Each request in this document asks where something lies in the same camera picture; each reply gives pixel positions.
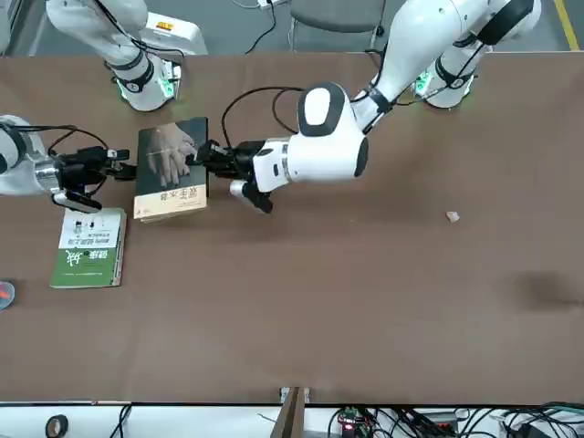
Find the book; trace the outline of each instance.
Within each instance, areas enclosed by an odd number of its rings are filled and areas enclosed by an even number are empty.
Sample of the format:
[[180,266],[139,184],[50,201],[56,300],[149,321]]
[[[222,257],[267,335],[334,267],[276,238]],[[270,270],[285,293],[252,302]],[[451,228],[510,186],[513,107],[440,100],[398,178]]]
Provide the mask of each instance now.
[[194,118],[139,132],[134,219],[150,223],[207,206],[207,170],[193,164],[207,131],[207,118]]
[[120,208],[94,214],[66,210],[50,286],[119,286],[125,235],[126,213]]

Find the small piece of debris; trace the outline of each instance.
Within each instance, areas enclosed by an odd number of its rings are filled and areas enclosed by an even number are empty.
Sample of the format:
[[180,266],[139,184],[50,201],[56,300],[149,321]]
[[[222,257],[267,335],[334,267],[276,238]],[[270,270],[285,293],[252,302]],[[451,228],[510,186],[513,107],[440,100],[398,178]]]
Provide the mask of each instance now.
[[446,217],[448,218],[451,224],[460,221],[460,214],[458,214],[458,212],[446,212]]

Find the orange sticker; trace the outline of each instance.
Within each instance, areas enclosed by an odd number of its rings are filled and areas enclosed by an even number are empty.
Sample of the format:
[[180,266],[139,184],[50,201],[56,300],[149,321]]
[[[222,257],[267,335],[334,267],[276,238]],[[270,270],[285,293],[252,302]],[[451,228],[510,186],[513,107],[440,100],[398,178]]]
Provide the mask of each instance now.
[[174,25],[171,25],[170,23],[164,23],[163,21],[159,21],[156,27],[158,27],[159,29],[171,31]]

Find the yellow floor stripe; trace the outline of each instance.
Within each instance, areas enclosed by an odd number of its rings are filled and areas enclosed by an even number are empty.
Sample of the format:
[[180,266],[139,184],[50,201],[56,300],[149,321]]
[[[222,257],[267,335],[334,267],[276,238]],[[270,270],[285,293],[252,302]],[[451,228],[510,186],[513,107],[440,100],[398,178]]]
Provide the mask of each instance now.
[[569,22],[568,11],[566,10],[566,5],[564,5],[564,0],[554,0],[554,3],[556,4],[556,10],[558,11],[559,21],[564,28],[564,34],[566,34],[569,49],[580,50],[576,34],[574,33],[574,27],[572,27],[572,24]]

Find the floor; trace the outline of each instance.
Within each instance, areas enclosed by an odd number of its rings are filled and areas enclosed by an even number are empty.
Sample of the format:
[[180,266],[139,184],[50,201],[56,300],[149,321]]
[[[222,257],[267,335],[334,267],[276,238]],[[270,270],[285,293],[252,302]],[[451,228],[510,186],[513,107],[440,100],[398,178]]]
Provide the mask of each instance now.
[[[80,55],[89,54],[91,50],[60,34],[48,22],[44,14],[44,2],[25,0],[25,13],[19,19],[20,25],[13,36],[13,45],[9,53],[13,56],[34,55]],[[255,0],[239,0],[251,5]],[[584,30],[584,14],[580,14],[579,0],[573,3],[571,21]],[[244,9],[231,0],[146,0],[152,12],[175,16],[196,23],[202,30],[203,38],[210,54],[242,54],[250,48],[256,38],[272,24],[269,10]],[[388,0],[384,23],[389,28],[391,19],[402,4],[402,0]],[[287,34],[290,26],[289,3],[275,6],[276,29],[264,38],[257,51],[288,50]],[[325,32],[306,26],[297,31],[297,49],[299,51],[359,51],[368,47],[370,34],[337,34]],[[382,48],[385,38],[378,41]],[[502,51],[553,51],[569,50],[568,41],[558,18],[554,0],[542,0],[542,16],[537,27],[520,40],[505,42],[497,50]]]

